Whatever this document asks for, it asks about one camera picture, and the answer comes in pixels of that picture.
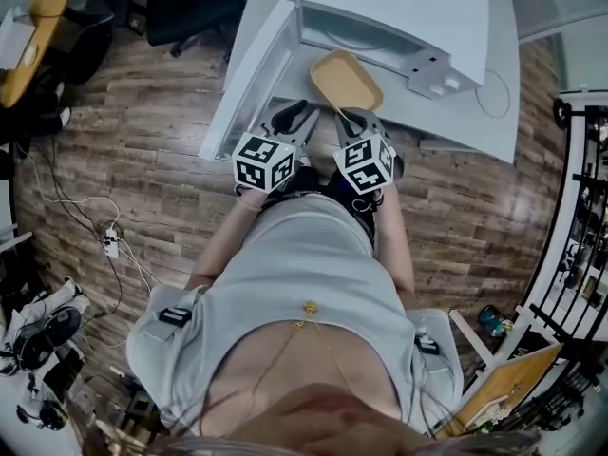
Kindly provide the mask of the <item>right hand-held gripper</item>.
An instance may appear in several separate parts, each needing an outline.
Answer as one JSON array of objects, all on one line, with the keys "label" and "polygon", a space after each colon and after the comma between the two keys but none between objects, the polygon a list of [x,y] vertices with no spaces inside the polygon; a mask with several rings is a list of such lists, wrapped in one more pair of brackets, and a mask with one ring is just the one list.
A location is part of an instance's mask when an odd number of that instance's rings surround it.
[{"label": "right hand-held gripper", "polygon": [[403,159],[384,136],[384,126],[374,112],[351,109],[352,122],[341,113],[334,125],[341,149],[333,154],[337,168],[359,195],[381,189],[402,178]]}]

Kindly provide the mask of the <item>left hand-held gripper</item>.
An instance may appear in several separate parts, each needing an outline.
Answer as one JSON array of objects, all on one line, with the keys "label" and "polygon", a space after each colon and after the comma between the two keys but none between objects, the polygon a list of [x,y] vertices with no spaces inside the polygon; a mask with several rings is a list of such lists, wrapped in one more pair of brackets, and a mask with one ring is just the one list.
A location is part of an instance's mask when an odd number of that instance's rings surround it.
[{"label": "left hand-held gripper", "polygon": [[272,193],[295,174],[303,147],[310,141],[320,119],[320,110],[315,109],[295,124],[307,106],[307,100],[295,100],[266,110],[257,126],[273,137],[252,133],[241,136],[232,154],[236,185]]}]

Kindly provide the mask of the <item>beige oval tray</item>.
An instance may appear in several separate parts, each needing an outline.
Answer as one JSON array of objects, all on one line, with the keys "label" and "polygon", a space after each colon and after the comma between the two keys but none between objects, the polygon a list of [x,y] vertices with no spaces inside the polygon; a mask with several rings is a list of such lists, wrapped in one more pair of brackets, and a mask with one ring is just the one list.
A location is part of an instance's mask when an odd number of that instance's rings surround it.
[{"label": "beige oval tray", "polygon": [[314,86],[334,110],[356,107],[377,110],[384,93],[356,57],[336,49],[315,62],[310,71]]}]

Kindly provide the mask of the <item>person's left forearm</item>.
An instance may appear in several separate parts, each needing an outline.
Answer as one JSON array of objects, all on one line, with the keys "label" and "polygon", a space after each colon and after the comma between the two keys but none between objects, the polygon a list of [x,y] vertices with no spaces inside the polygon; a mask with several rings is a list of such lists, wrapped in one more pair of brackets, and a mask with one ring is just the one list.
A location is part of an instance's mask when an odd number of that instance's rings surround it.
[{"label": "person's left forearm", "polygon": [[206,244],[184,289],[211,286],[239,251],[255,222],[267,194],[247,190],[237,198],[229,214]]}]

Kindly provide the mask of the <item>person's right forearm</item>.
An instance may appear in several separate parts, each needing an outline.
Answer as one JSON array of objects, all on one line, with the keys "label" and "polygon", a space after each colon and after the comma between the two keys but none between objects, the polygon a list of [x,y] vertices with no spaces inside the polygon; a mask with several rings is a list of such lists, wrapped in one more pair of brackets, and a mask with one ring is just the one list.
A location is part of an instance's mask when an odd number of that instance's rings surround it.
[{"label": "person's right forearm", "polygon": [[376,257],[389,273],[405,308],[413,309],[417,304],[413,261],[398,191],[395,184],[382,191],[383,200],[376,212]]}]

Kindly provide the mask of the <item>person's black patterned trousers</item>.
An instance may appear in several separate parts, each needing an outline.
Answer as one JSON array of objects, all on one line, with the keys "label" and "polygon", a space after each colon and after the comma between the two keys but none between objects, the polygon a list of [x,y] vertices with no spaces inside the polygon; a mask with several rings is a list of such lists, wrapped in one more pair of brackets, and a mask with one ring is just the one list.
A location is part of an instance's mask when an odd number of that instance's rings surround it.
[{"label": "person's black patterned trousers", "polygon": [[281,193],[284,199],[294,200],[305,211],[345,222],[350,227],[357,224],[370,248],[375,246],[377,200],[373,193],[358,195],[338,169],[323,184],[315,168],[300,166]]}]

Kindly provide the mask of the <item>person's grey shirt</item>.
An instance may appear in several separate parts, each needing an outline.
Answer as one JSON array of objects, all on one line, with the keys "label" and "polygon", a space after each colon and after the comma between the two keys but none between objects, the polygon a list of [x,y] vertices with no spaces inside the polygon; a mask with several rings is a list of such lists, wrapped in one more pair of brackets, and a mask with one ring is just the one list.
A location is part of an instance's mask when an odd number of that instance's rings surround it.
[{"label": "person's grey shirt", "polygon": [[157,406],[197,434],[207,391],[247,334],[290,322],[356,334],[384,363],[401,409],[419,431],[460,403],[464,377],[447,315],[406,309],[375,246],[358,225],[305,211],[294,200],[262,206],[239,251],[211,286],[159,285],[126,344],[130,369]]}]

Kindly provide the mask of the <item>black office chair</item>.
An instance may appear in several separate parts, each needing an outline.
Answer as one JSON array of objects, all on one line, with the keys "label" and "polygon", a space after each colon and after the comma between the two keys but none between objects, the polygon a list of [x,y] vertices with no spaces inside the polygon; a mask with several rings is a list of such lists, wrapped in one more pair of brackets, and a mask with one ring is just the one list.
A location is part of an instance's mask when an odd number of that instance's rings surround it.
[{"label": "black office chair", "polygon": [[136,12],[133,0],[70,0],[64,16],[81,30],[66,61],[66,80],[73,85],[88,81],[102,64],[113,31],[135,29],[131,17]]},{"label": "black office chair", "polygon": [[152,47],[170,44],[170,54],[177,58],[187,43],[212,30],[223,47],[228,62],[232,45],[221,29],[244,10],[245,0],[147,0],[145,36]]}]

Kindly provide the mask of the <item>black caster wheel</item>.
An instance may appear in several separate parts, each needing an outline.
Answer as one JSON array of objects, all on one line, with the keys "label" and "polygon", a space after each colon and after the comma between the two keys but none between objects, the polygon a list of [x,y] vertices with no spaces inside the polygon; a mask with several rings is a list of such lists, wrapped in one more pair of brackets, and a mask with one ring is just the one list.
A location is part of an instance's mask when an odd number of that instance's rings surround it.
[{"label": "black caster wheel", "polygon": [[561,98],[556,98],[553,101],[553,117],[556,125],[560,129],[565,129],[570,124],[571,105]]}]

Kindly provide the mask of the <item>colourful blue green bag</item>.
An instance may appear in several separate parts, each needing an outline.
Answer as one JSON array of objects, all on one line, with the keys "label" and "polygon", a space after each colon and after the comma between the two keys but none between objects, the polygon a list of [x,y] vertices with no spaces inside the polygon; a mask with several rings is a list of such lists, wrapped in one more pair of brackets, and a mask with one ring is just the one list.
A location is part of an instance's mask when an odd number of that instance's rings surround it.
[{"label": "colourful blue green bag", "polygon": [[486,305],[480,310],[478,322],[494,339],[504,338],[513,329],[513,322],[494,305]]}]

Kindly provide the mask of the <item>round wooden table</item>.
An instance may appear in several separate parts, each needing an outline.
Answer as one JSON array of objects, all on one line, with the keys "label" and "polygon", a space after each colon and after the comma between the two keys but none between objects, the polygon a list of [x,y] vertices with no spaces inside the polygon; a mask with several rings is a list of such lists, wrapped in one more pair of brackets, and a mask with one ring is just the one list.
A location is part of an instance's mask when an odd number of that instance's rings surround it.
[{"label": "round wooden table", "polygon": [[0,79],[0,105],[4,108],[14,106],[22,98],[35,77],[64,10],[67,8],[67,1],[33,0],[31,3],[29,9],[33,11],[32,20],[35,31],[26,49],[33,49],[33,57],[30,61],[22,57],[16,69],[6,71]]}]

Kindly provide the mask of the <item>wooden board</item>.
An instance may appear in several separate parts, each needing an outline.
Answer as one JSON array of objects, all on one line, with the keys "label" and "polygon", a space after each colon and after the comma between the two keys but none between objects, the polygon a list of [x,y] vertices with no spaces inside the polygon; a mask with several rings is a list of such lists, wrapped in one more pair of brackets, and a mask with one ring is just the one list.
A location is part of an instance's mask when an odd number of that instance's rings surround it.
[{"label": "wooden board", "polygon": [[470,395],[463,396],[461,406],[435,436],[445,439],[464,434],[474,416],[493,403],[501,402],[508,409],[514,409],[542,380],[562,348],[562,344],[550,345],[499,363],[489,373],[483,373],[470,387]]}]

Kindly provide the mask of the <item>black chair base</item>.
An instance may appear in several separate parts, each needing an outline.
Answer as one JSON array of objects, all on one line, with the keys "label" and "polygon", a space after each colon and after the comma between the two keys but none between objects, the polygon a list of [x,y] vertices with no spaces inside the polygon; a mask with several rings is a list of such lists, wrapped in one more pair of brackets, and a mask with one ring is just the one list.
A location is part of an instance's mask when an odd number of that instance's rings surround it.
[{"label": "black chair base", "polygon": [[43,268],[28,246],[0,254],[0,307],[6,316],[23,308],[45,289],[39,276]]}]

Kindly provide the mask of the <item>black standing fan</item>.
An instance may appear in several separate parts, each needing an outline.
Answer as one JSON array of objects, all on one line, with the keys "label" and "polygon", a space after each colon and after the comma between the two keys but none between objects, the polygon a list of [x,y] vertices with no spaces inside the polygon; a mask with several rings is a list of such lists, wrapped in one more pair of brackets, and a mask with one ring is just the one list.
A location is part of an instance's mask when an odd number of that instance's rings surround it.
[{"label": "black standing fan", "polygon": [[35,371],[80,328],[81,313],[73,306],[60,307],[45,319],[22,328],[12,345],[21,371]]}]

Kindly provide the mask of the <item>small black stool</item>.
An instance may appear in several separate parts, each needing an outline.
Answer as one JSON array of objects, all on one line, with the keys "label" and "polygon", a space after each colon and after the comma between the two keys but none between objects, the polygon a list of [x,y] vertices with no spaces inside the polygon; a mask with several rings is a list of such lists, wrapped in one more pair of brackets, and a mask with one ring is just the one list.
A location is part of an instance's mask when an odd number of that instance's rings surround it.
[{"label": "small black stool", "polygon": [[154,425],[158,419],[158,407],[149,396],[141,389],[132,394],[132,398],[124,413],[121,428],[130,430],[137,425]]}]

